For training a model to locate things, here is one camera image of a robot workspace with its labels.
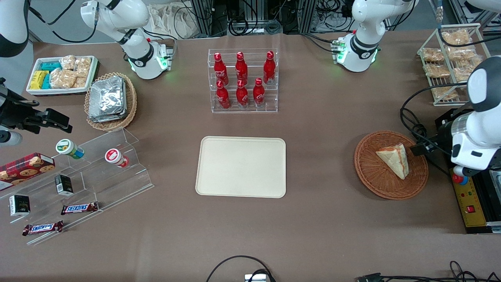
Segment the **cookie box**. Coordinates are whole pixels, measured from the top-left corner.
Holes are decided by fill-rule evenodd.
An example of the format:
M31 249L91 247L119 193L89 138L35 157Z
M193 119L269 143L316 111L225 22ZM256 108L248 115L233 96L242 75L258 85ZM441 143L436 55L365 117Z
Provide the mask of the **cookie box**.
M32 153L0 166L0 191L56 168L54 159Z

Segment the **round wicker basket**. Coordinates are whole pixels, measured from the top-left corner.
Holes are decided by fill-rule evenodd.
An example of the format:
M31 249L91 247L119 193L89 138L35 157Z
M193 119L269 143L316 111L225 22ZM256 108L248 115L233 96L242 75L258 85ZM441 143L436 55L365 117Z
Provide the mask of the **round wicker basket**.
M400 179L380 159L376 151L402 143L409 163L409 175ZM365 136L355 149L355 169L362 183L376 195L390 200L406 200L423 190L428 180L428 163L424 156L414 156L410 147L415 145L408 137L393 131L376 131Z
M119 127L126 127L130 124L132 119L134 118L136 114L136 109L137 109L137 96L136 96L136 89L134 89L134 85L132 85L132 82L130 79L122 73L107 73L103 76L100 76L96 79L97 80L104 80L108 79L112 76L120 76L125 80L125 95L127 97L127 110L129 113L124 119L119 119L119 120L112 120L112 121L107 121L107 122L93 122L89 118L87 118L87 123L90 124L93 128L99 129L99 130L104 130L104 131L113 131ZM87 90L87 94L85 94L85 104L84 104L84 110L87 116L89 115L89 96L90 96L90 89Z

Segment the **red button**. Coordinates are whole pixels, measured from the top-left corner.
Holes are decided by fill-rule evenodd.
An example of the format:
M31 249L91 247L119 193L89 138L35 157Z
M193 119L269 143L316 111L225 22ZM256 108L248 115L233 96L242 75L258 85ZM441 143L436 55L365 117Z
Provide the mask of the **red button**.
M454 174L454 175L452 176L452 181L453 181L454 183L461 183L461 182L463 182L463 180L464 180L464 177L463 177L463 176L459 176L459 175L456 175L456 174Z

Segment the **red bottle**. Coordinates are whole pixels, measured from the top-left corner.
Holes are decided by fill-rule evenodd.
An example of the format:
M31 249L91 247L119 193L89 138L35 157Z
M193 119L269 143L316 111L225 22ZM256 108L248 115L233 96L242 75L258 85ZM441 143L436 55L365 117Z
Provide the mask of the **red bottle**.
M271 85L275 83L275 68L277 67L275 64L274 58L274 53L273 51L268 51L266 53L266 62L265 62L265 67L264 67L264 76L263 80L265 81L266 85Z
M256 78L256 84L252 92L256 108L262 108L265 105L265 88L263 87L263 80L259 77Z
M223 109L230 108L231 107L231 101L229 100L228 90L226 90L226 88L224 87L222 81L220 81L220 80L218 80L216 82L216 86L217 86L217 91L216 91L217 100L221 104L221 107Z
M238 101L238 106L241 109L247 109L249 107L249 101L247 98L247 89L243 81L239 80L236 82L238 88L236 89L236 99Z
M214 72L216 73L216 78L224 83L225 86L228 85L228 72L226 71L226 65L221 59L220 53L214 54Z
M243 81L244 85L247 85L247 64L243 60L243 53L238 52L236 54L236 64L235 64L235 69L236 69L236 79Z

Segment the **teal snack package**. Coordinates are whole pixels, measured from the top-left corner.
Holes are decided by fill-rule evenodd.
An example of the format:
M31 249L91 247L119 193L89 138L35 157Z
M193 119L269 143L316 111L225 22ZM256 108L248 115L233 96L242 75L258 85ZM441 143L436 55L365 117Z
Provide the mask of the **teal snack package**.
M44 78L44 82L42 83L42 89L50 89L50 88L51 88L51 76L50 74L48 74Z
M48 70L53 71L57 68L61 68L61 63L58 61L54 62L45 62L40 65L40 70Z

